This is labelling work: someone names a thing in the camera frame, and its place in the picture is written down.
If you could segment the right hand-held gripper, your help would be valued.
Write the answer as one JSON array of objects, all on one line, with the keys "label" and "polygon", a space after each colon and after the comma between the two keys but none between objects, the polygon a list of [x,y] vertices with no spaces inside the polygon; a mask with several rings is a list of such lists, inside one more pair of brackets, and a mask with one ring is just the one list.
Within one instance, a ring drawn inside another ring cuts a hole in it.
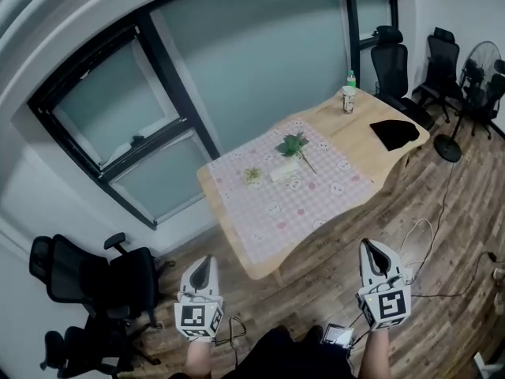
[{"label": "right hand-held gripper", "polygon": [[411,314],[411,290],[401,258],[389,246],[363,238],[359,247],[362,287],[357,302],[371,331],[400,325]]}]

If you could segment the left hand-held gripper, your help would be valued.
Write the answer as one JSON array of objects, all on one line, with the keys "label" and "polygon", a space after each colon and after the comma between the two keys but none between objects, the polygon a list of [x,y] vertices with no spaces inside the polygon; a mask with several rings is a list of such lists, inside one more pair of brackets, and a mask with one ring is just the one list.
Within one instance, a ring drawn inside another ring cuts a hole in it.
[{"label": "left hand-held gripper", "polygon": [[[174,304],[177,330],[191,342],[211,343],[223,320],[223,298],[219,295],[217,260],[207,255],[193,262],[181,277]],[[195,294],[187,291],[200,291]]]}]

